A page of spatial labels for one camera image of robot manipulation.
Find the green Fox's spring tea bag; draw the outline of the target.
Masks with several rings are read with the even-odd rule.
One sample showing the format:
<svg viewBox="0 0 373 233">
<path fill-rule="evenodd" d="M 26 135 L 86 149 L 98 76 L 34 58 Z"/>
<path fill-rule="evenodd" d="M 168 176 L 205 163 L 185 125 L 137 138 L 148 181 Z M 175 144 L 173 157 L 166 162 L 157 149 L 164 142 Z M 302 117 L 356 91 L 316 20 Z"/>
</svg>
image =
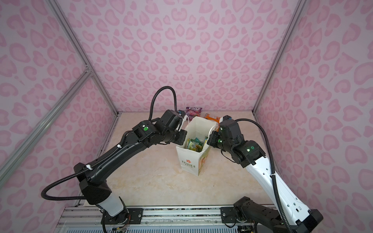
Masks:
<svg viewBox="0 0 373 233">
<path fill-rule="evenodd" d="M 203 150 L 204 143 L 198 138 L 188 139 L 186 143 L 186 149 L 192 150 L 195 152 L 201 152 Z"/>
</svg>

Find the white paper bag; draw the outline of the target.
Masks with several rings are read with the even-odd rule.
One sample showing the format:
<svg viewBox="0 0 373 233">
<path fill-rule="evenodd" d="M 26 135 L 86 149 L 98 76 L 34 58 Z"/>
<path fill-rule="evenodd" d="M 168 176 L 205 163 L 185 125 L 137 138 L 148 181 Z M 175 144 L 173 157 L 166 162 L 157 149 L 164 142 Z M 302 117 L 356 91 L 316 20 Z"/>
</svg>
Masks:
<svg viewBox="0 0 373 233">
<path fill-rule="evenodd" d="M 176 147 L 182 170 L 200 175 L 211 148 L 207 141 L 217 127 L 217 122 L 199 116 L 188 123 L 185 128 L 186 140 L 183 145 Z"/>
</svg>

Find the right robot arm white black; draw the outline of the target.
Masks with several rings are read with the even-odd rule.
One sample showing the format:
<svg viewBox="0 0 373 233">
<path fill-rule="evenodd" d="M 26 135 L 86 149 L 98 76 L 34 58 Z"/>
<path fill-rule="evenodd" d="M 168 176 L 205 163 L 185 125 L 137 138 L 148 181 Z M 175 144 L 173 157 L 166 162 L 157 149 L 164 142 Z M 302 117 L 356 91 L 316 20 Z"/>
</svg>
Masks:
<svg viewBox="0 0 373 233">
<path fill-rule="evenodd" d="M 239 123 L 243 120 L 224 116 L 220 120 L 218 130 L 209 135 L 207 144 L 228 152 L 229 160 L 246 169 L 261 185 L 275 205 L 275 209 L 255 203 L 248 197 L 243 197 L 234 203 L 237 221 L 251 220 L 254 229 L 258 224 L 274 233 L 311 233 L 323 220 L 317 209 L 310 209 L 287 186 L 275 170 L 275 161 L 269 140 L 264 129 L 255 121 L 253 123 L 264 136 L 267 150 L 264 151 L 258 143 L 246 140 Z"/>
</svg>

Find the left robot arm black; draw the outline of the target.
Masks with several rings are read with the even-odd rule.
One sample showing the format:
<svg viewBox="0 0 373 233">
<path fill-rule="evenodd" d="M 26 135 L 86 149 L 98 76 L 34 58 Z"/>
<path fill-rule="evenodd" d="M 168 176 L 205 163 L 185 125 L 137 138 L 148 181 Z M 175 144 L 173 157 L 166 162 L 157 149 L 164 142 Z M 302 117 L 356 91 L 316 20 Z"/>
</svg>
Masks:
<svg viewBox="0 0 373 233">
<path fill-rule="evenodd" d="M 107 178 L 133 156 L 153 145 L 182 145 L 186 138 L 186 131 L 181 128 L 185 117 L 182 110 L 167 110 L 162 117 L 143 120 L 125 132 L 119 143 L 99 158 L 86 165 L 75 165 L 79 187 L 88 203 L 111 217 L 124 214 L 125 205 L 119 196 L 113 194 Z"/>
</svg>

